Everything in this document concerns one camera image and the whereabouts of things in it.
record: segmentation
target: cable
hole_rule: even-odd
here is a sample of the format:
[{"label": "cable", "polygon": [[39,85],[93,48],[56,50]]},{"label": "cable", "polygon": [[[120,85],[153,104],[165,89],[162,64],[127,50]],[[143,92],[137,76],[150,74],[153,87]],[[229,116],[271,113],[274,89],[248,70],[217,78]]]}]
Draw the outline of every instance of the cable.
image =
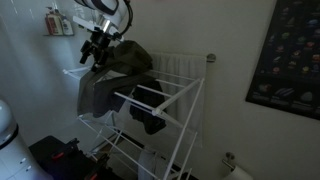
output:
[{"label": "cable", "polygon": [[130,5],[130,0],[123,0],[127,6],[128,9],[128,13],[129,13],[129,19],[128,19],[128,23],[127,26],[125,27],[125,29],[120,33],[120,35],[124,35],[128,29],[130,28],[130,26],[132,25],[132,20],[133,20],[133,11]]}]

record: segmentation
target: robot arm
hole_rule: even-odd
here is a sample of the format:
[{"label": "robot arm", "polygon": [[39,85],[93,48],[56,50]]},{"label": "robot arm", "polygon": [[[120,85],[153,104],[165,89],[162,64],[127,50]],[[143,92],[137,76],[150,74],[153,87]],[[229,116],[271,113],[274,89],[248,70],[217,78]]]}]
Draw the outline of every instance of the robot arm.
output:
[{"label": "robot arm", "polygon": [[[109,46],[110,41],[123,41],[123,34],[131,26],[133,13],[130,6],[130,0],[75,1],[85,7],[97,10],[102,14],[97,24],[92,24],[78,17],[73,17],[73,21],[92,32],[91,41],[86,41],[81,48],[82,58],[80,63],[84,64],[88,56],[92,54],[95,62],[91,70],[95,71],[99,66],[105,64],[108,57],[107,47]],[[127,11],[129,13],[128,24],[123,32],[120,33],[118,29]]]}]

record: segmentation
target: white robot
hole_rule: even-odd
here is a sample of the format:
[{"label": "white robot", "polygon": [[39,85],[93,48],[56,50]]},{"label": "white robot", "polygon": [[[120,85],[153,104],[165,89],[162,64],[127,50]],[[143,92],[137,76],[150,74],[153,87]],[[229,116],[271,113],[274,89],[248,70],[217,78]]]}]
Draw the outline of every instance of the white robot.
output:
[{"label": "white robot", "polygon": [[51,180],[34,160],[19,134],[10,107],[0,100],[0,179]]},{"label": "white robot", "polygon": [[[105,51],[111,40],[123,41],[123,34],[132,22],[132,9],[129,0],[75,0],[77,3],[101,13],[98,24],[74,17],[74,21],[92,32],[91,42],[86,41],[81,49],[85,63],[89,55],[94,56],[94,71],[104,64],[108,56]],[[118,27],[129,12],[128,24],[123,32]],[[31,152],[19,135],[10,107],[0,100],[0,180],[51,180],[34,160]]]},{"label": "white robot", "polygon": [[[124,40],[123,34],[131,26],[133,13],[130,6],[130,0],[75,0],[77,3],[88,8],[97,10],[101,13],[100,20],[97,24],[87,22],[76,16],[73,21],[80,26],[87,28],[92,32],[91,42],[86,41],[81,48],[83,54],[80,63],[84,64],[89,55],[93,55],[94,64],[91,68],[95,71],[99,66],[104,65],[108,57],[107,47],[111,40]],[[126,12],[129,13],[128,23],[125,29],[120,33],[119,25],[123,20]]]}]

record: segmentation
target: black poster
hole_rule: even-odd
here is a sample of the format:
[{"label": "black poster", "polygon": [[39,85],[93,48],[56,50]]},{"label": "black poster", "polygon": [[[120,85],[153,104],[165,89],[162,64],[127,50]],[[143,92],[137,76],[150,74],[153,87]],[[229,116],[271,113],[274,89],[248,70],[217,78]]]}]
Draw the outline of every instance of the black poster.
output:
[{"label": "black poster", "polygon": [[320,120],[320,0],[278,0],[246,100]]}]

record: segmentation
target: hanging garment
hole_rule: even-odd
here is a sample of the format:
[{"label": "hanging garment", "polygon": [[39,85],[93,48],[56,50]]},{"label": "hanging garment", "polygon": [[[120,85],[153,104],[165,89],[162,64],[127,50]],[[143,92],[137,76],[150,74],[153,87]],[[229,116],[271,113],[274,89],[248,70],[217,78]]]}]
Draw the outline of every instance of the hanging garment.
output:
[{"label": "hanging garment", "polygon": [[115,48],[109,47],[108,54],[105,66],[99,68],[97,72],[88,72],[80,80],[78,115],[94,112],[93,87],[110,70],[130,76],[141,74],[151,68],[152,58],[134,41],[125,41]]},{"label": "hanging garment", "polygon": [[[141,85],[160,91],[160,92],[162,91],[158,81],[147,82]],[[160,95],[142,88],[136,88],[135,91],[132,93],[132,95],[133,95],[133,99],[140,101],[144,104],[147,104],[151,107],[157,107],[165,101],[163,95]],[[138,120],[144,124],[144,129],[146,133],[150,135],[166,127],[165,120],[158,118],[156,116],[153,116],[152,114],[145,112],[134,106],[130,107],[130,114],[132,115],[133,119]]]},{"label": "hanging garment", "polygon": [[101,117],[109,110],[119,112],[125,99],[114,94],[128,96],[137,84],[154,81],[151,76],[138,74],[98,82],[94,85],[93,117]]}]

